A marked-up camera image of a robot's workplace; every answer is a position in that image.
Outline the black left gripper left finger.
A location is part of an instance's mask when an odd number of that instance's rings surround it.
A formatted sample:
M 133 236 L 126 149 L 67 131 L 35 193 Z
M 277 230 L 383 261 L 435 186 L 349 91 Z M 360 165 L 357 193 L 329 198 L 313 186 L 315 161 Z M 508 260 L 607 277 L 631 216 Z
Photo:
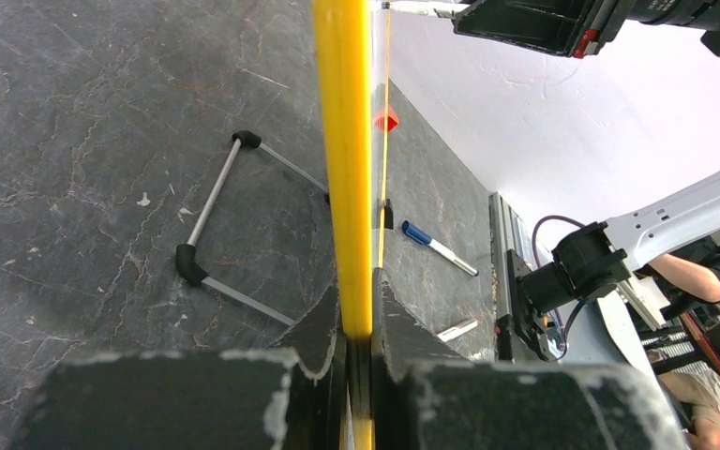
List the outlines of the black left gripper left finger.
M 15 449 L 337 449 L 338 290 L 266 348 L 101 352 L 59 364 Z

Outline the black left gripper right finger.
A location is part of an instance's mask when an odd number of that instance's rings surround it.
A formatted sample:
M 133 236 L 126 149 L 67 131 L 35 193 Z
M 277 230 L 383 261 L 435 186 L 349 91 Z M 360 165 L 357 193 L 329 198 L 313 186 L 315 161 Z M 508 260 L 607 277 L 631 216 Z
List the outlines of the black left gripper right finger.
M 470 360 L 376 282 L 372 416 L 379 449 L 683 449 L 655 382 L 625 365 Z

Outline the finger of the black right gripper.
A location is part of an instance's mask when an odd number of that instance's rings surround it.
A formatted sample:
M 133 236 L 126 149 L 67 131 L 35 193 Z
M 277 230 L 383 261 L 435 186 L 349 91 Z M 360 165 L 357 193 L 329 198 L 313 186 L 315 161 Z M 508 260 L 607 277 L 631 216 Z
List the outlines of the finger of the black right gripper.
M 570 57 L 594 5 L 582 0 L 473 1 L 452 23 L 458 35 Z

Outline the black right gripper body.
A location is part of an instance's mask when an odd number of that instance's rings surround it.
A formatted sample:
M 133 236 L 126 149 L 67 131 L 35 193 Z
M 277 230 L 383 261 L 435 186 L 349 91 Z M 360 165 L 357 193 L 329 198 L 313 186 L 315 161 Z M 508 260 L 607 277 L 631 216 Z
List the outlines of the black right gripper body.
M 597 1 L 582 20 L 574 56 L 598 54 L 626 21 L 699 29 L 700 42 L 720 57 L 720 0 Z

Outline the black whiteboard marker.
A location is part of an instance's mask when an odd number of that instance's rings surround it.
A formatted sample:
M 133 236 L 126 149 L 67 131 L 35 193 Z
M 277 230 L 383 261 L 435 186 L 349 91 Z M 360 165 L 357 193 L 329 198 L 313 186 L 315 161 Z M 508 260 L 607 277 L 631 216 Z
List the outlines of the black whiteboard marker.
M 381 1 L 381 9 L 448 20 L 454 20 L 469 6 L 442 1 Z

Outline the orange framed whiteboard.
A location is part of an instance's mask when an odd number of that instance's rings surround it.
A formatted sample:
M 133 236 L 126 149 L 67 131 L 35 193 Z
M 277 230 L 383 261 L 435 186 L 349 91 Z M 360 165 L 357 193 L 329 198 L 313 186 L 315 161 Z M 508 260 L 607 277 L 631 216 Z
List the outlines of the orange framed whiteboard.
M 342 331 L 347 339 L 351 441 L 375 446 L 372 342 L 375 276 L 383 267 L 388 133 L 373 119 L 389 104 L 390 11 L 381 1 L 315 1 L 316 63 Z

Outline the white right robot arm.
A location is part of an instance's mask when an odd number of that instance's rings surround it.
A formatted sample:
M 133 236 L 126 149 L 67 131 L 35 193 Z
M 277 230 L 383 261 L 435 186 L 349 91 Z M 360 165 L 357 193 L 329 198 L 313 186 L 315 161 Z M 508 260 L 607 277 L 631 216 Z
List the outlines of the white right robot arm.
M 552 56 L 598 54 L 627 21 L 703 32 L 720 56 L 720 1 L 470 1 L 452 18 L 458 35 Z M 593 223 L 564 238 L 547 268 L 522 288 L 540 311 L 608 293 L 654 258 L 720 230 L 720 171 L 628 215 Z

